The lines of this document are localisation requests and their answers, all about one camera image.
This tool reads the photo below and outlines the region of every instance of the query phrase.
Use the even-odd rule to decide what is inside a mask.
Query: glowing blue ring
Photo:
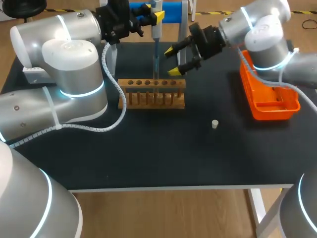
[[[92,95],[94,93],[97,93],[99,90],[101,90],[104,86],[105,82],[103,82],[98,88],[96,88],[94,91],[91,91],[89,93],[84,93],[84,94],[68,94],[64,93],[63,91],[60,91],[63,95],[70,97],[70,98],[81,98],[81,97],[86,97],[89,95]]]
[[[309,225],[311,225],[311,227],[313,228],[313,230],[317,233],[317,227],[313,224],[313,222],[311,221],[311,219],[309,218],[305,208],[304,208],[304,205],[303,205],[303,202],[302,202],[302,196],[301,196],[301,185],[302,185],[302,179],[303,179],[303,176],[304,174],[302,175],[301,177],[301,180],[299,181],[299,185],[298,185],[298,200],[299,200],[299,204],[301,206],[301,209],[303,211],[303,214],[306,218],[306,220],[308,221]]]
[[[48,203],[46,205],[46,208],[45,208],[45,211],[44,211],[44,214],[43,214],[43,217],[42,219],[40,220],[40,223],[38,224],[38,226],[36,227],[35,231],[33,232],[33,234],[30,236],[30,238],[35,238],[38,233],[40,232],[46,218],[48,217],[48,214],[49,214],[49,211],[50,211],[50,208],[51,208],[51,204],[52,204],[52,196],[53,196],[53,191],[52,191],[52,183],[51,183],[51,180],[49,178],[49,176],[43,171],[43,174],[45,175],[47,181],[48,181],[48,185],[49,185],[49,198],[48,198]]]
[[[3,137],[3,135],[0,132],[0,140],[2,140],[3,142],[6,142],[5,138]]]
[[[268,67],[268,68],[258,68],[258,67],[256,67],[255,65],[253,65],[253,67],[254,67],[256,70],[260,70],[260,71],[271,70],[271,69],[275,69],[275,68],[278,68],[278,67],[280,67],[280,66],[286,65],[286,64],[290,61],[291,58],[292,58],[292,54],[289,52],[288,55],[285,57],[285,59],[284,59],[281,63],[279,63],[279,64],[277,64],[277,65],[274,65],[274,66]]]
[[[247,22],[248,22],[248,24],[249,24],[250,29],[252,30],[252,29],[253,29],[253,25],[252,25],[251,19],[250,19],[249,15],[248,15],[247,11],[244,9],[244,7],[241,7],[240,9],[241,9],[241,11],[242,11],[244,17],[246,18],[246,20],[247,20]]]

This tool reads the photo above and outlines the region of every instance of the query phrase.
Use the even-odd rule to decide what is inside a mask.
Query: yellow and black tape
[[[196,15],[230,15],[233,11],[197,11]],[[292,11],[294,14],[317,14],[317,11]]]
[[[45,9],[46,12],[76,12],[81,10],[72,9]],[[233,11],[197,11],[196,15],[230,15]],[[294,14],[317,14],[317,11],[292,11]]]
[[[76,12],[81,10],[72,10],[72,9],[45,9],[47,12]]]

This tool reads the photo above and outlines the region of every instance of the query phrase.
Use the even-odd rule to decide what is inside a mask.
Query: white cable
[[[120,94],[120,97],[122,98],[122,101],[123,101],[123,109],[122,109],[122,112],[121,112],[121,115],[120,117],[118,118],[118,120],[111,126],[108,126],[106,128],[94,128],[94,127],[90,127],[90,126],[85,126],[85,125],[76,125],[76,124],[62,124],[61,127],[62,128],[76,128],[76,129],[82,129],[82,130],[88,130],[88,131],[92,131],[92,132],[107,132],[107,131],[110,131],[112,129],[114,129],[117,125],[120,124],[120,122],[122,121],[122,119],[124,118],[124,115],[125,115],[125,112],[126,112],[126,109],[127,109],[127,101],[126,101],[126,98],[125,98],[125,94],[124,92],[122,91],[122,89],[120,88],[120,86],[118,85],[118,83],[115,81],[115,79],[113,78],[113,76],[111,75],[111,73],[109,72],[109,69],[106,65],[106,53],[107,53],[107,50],[109,49],[110,47],[110,44],[107,43],[104,47],[104,50],[103,50],[103,53],[102,53],[102,57],[101,57],[101,61],[102,61],[102,65],[103,65],[103,68],[104,68],[104,71],[106,73],[106,75],[108,76],[108,78],[110,79],[110,81],[114,84],[114,86],[116,87],[116,89],[118,90],[119,94]],[[11,148],[15,148],[15,147],[18,147],[40,135],[43,135],[43,134],[46,134],[50,131],[53,131],[53,130],[56,130],[56,126],[51,126],[49,128],[46,128],[44,130],[41,130],[37,133],[34,133],[33,135],[30,135],[26,138],[24,138],[23,140],[20,140],[14,144],[11,144],[10,147]]]
[[[261,79],[260,77],[258,77],[254,72],[253,70],[251,69],[248,61],[246,60],[246,58],[244,57],[244,55],[242,54],[241,50],[238,48],[238,53],[240,55],[240,58],[242,59],[243,63],[246,65],[246,67],[248,68],[248,71],[251,73],[251,75],[256,78],[258,81],[260,81],[261,83],[265,84],[266,86],[269,86],[269,87],[284,87],[284,88],[291,88],[293,89],[295,92],[297,92],[307,103],[308,105],[314,110],[315,113],[317,113],[317,107],[316,105],[309,99],[309,97],[306,96],[306,94],[300,90],[298,87],[294,86],[293,84],[290,84],[290,83],[283,83],[282,82],[282,72],[280,72],[280,75],[279,75],[279,80],[281,82],[271,82],[271,81],[267,81],[267,80],[264,80],[264,79]]]

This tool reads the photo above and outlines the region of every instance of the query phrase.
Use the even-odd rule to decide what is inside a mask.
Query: white robotic arm
[[[61,124],[92,120],[107,108],[96,46],[119,43],[141,26],[155,26],[162,13],[151,6],[129,8],[128,0],[110,0],[96,12],[83,10],[14,26],[13,48],[27,68],[41,67],[55,87],[0,95],[0,140],[6,142]]]

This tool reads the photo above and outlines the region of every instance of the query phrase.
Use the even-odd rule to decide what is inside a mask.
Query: blue object
[[[130,2],[130,8],[140,7],[142,4],[148,2]],[[165,17],[162,23],[182,23],[182,2],[163,2],[163,11]]]

